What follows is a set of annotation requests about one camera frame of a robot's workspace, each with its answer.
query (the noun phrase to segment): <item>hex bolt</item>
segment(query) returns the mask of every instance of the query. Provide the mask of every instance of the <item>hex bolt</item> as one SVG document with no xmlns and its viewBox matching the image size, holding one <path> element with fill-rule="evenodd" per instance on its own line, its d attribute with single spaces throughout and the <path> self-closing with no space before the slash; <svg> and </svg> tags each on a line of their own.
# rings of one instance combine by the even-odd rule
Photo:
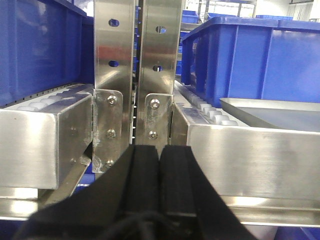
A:
<svg viewBox="0 0 320 240">
<path fill-rule="evenodd" d="M 109 129 L 107 132 L 106 132 L 106 136 L 108 139 L 113 139 L 116 137 L 116 131 L 113 130 L 113 129 Z"/>
<path fill-rule="evenodd" d="M 107 168 L 111 168 L 113 164 L 114 164 L 114 161 L 113 161 L 113 160 L 108 160 L 108 161 L 106 161 L 105 166 L 106 166 Z"/>
<path fill-rule="evenodd" d="M 110 105 L 115 105 L 117 103 L 117 97 L 113 95 L 109 96 L 107 100 Z"/>
<path fill-rule="evenodd" d="M 156 131 L 150 131 L 149 132 L 149 139 L 157 139 L 158 138 L 158 133 Z"/>
<path fill-rule="evenodd" d="M 152 109 L 158 109 L 160 107 L 160 101 L 158 99 L 152 99 L 150 101 L 150 106 Z"/>
</svg>

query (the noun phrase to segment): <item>metal tray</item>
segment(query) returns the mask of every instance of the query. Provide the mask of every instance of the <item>metal tray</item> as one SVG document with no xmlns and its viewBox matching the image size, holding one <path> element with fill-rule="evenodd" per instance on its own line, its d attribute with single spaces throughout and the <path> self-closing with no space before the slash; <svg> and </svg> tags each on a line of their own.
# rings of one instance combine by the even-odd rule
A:
<svg viewBox="0 0 320 240">
<path fill-rule="evenodd" d="M 320 132 L 320 103 L 221 98 L 223 110 L 251 127 Z"/>
</svg>

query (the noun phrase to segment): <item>slotted hole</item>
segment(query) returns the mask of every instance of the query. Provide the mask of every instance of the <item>slotted hole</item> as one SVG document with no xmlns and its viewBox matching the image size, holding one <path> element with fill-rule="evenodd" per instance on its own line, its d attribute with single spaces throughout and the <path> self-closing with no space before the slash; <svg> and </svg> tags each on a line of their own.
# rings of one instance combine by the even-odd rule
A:
<svg viewBox="0 0 320 240">
<path fill-rule="evenodd" d="M 111 18 L 108 23 L 111 27 L 118 27 L 120 25 L 120 22 L 113 18 Z"/>
<path fill-rule="evenodd" d="M 162 71 L 162 66 L 160 66 L 160 65 L 154 65 L 152 69 L 153 69 L 153 71 L 155 71 L 155 72 L 161 72 L 161 71 Z"/>
<path fill-rule="evenodd" d="M 157 27 L 155 28 L 155 31 L 156 31 L 158 34 L 164 34 L 164 33 L 167 31 L 167 29 L 166 29 L 165 26 L 157 26 Z"/>
<path fill-rule="evenodd" d="M 114 61 L 114 60 L 109 61 L 108 64 L 109 64 L 110 67 L 113 67 L 113 68 L 116 68 L 116 67 L 119 66 L 119 62 L 118 61 Z"/>
</svg>

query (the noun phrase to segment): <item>white wall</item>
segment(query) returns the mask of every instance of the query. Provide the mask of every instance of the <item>white wall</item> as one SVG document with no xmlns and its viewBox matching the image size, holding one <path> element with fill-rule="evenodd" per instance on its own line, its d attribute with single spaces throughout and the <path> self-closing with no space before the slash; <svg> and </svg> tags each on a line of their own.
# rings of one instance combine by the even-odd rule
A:
<svg viewBox="0 0 320 240">
<path fill-rule="evenodd" d="M 320 19 L 320 0 L 314 0 L 310 19 Z"/>
<path fill-rule="evenodd" d="M 256 15 L 287 16 L 291 0 L 257 0 Z"/>
</svg>

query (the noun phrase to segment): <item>blue storage bin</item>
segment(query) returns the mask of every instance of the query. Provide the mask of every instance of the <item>blue storage bin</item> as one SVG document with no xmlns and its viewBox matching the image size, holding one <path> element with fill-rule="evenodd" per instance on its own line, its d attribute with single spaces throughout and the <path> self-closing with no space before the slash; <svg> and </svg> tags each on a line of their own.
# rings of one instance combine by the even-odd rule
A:
<svg viewBox="0 0 320 240">
<path fill-rule="evenodd" d="M 94 18 L 84 17 L 81 33 L 81 73 L 78 83 L 95 83 Z"/>
<path fill-rule="evenodd" d="M 257 19 L 293 20 L 293 16 L 256 15 Z"/>
<path fill-rule="evenodd" d="M 133 57 L 133 72 L 135 73 L 137 71 L 137 63 L 139 60 L 137 59 L 136 56 Z"/>
<path fill-rule="evenodd" d="M 320 23 L 214 17 L 183 39 L 181 81 L 220 98 L 320 103 Z"/>
<path fill-rule="evenodd" d="M 182 20 L 183 23 L 197 24 L 199 21 L 199 16 L 196 11 L 183 10 Z"/>
<path fill-rule="evenodd" d="M 0 1 L 0 106 L 80 76 L 84 17 L 66 0 Z"/>
<path fill-rule="evenodd" d="M 320 240 L 319 228 L 279 227 L 274 240 Z"/>
<path fill-rule="evenodd" d="M 179 39 L 179 46 L 182 47 L 182 38 L 187 35 L 188 32 L 187 31 L 181 31 L 180 32 L 180 39 Z"/>
<path fill-rule="evenodd" d="M 182 61 L 176 61 L 176 68 L 175 68 L 176 75 L 181 75 L 181 64 L 182 64 Z"/>
<path fill-rule="evenodd" d="M 220 13 L 212 13 L 208 12 L 208 20 L 214 17 L 236 17 L 236 15 L 229 15 L 229 14 L 220 14 Z"/>
</svg>

